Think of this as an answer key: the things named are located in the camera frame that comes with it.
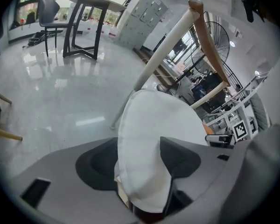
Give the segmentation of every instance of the fan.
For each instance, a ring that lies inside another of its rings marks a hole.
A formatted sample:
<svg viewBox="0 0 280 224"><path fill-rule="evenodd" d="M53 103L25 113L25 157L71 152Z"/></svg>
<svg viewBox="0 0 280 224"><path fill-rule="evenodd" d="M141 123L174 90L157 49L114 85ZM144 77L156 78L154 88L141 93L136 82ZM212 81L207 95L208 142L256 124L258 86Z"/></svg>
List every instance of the fan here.
<svg viewBox="0 0 280 224"><path fill-rule="evenodd" d="M223 62L226 62L227 57L229 55L229 37L224 29L219 23L214 21L207 21L206 26L208 28L208 31L210 33L210 36L212 37L215 47L218 51L218 54ZM198 41L196 32L194 33L194 37ZM209 73L210 65L207 56L204 54L203 50L199 47L198 49L194 50L196 46L193 46L191 49L191 58L192 63L196 64L195 69L203 74L207 75Z"/></svg>

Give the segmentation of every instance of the white cabinet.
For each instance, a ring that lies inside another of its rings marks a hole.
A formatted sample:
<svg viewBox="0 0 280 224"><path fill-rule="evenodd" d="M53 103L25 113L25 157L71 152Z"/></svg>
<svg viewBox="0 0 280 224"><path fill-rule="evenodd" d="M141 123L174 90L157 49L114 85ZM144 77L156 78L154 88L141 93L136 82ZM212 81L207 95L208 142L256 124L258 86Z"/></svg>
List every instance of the white cabinet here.
<svg viewBox="0 0 280 224"><path fill-rule="evenodd" d="M118 24L118 44L140 49L166 10L161 0L131 0Z"/></svg>

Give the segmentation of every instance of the white tiled floor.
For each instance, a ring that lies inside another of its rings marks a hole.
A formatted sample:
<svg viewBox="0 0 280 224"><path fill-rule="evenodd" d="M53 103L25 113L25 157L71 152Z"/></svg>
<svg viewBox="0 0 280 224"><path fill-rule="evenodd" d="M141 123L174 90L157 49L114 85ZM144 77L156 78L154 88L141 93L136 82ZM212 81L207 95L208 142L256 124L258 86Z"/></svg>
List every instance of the white tiled floor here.
<svg viewBox="0 0 280 224"><path fill-rule="evenodd" d="M0 56L0 92L12 100L3 107L0 128L23 141L0 138L0 173L14 177L59 149L116 137L109 124L143 70L132 51L101 39L97 61L84 55L63 59L63 37L22 48L24 40ZM78 45L90 41L78 37ZM150 77L145 87L157 84Z"/></svg>

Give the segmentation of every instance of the chair seat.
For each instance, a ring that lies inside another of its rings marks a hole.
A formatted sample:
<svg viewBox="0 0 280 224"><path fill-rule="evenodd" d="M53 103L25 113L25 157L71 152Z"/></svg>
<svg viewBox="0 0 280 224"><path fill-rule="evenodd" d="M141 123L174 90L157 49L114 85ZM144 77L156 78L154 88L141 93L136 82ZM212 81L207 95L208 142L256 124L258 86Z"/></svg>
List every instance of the chair seat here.
<svg viewBox="0 0 280 224"><path fill-rule="evenodd" d="M151 213L163 212L171 185L161 159L162 136L208 145L202 121L186 103L158 91L136 92L119 125L119 175L130 201Z"/></svg>
<svg viewBox="0 0 280 224"><path fill-rule="evenodd" d="M68 21L53 21L50 23L41 24L42 27L46 28L67 28L69 25Z"/></svg>

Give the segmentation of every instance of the gray chair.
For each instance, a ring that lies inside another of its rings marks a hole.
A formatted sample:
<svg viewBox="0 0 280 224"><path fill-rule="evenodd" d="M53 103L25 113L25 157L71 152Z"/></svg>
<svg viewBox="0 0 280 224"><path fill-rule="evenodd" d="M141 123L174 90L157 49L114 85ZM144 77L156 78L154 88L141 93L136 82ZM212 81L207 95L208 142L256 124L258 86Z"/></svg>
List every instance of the gray chair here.
<svg viewBox="0 0 280 224"><path fill-rule="evenodd" d="M55 28L55 48L57 47L57 28L69 28L67 21L54 21L60 6L55 0L40 0L39 2L39 24L45 28L45 45L48 55L47 29Z"/></svg>

